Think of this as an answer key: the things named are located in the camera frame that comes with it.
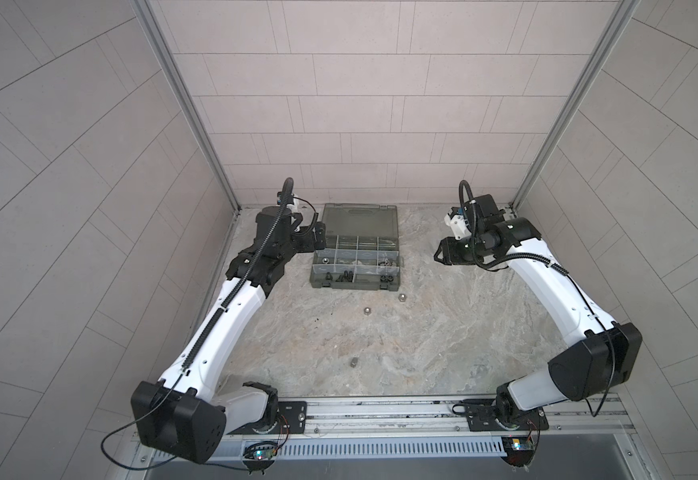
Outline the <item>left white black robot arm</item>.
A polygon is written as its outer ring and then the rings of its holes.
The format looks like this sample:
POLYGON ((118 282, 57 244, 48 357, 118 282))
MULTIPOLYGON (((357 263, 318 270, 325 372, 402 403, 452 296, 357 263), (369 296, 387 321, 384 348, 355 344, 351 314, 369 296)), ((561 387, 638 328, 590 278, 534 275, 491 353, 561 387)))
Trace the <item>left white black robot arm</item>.
POLYGON ((136 387, 130 403, 142 445, 202 464, 226 434, 243 427, 263 433, 278 427, 278 393, 269 385, 249 381, 218 404, 213 398, 237 341, 286 264, 324 244, 319 215, 303 220, 305 204, 294 197, 257 214, 254 242, 231 261, 199 330, 157 382, 136 387))

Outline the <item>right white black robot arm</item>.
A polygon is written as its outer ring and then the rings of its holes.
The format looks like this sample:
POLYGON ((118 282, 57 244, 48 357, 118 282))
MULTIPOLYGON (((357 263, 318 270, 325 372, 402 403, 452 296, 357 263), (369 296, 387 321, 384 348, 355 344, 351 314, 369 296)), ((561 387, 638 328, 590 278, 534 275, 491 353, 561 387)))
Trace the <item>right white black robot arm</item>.
POLYGON ((459 204, 445 223, 452 234, 440 242, 435 261, 490 273, 512 269, 546 308, 567 346, 545 367, 497 388, 492 417, 501 428, 528 427, 531 415, 548 405, 607 397, 630 379, 641 332, 617 322, 584 292, 530 220, 507 218, 491 195, 476 196, 461 181, 459 204))

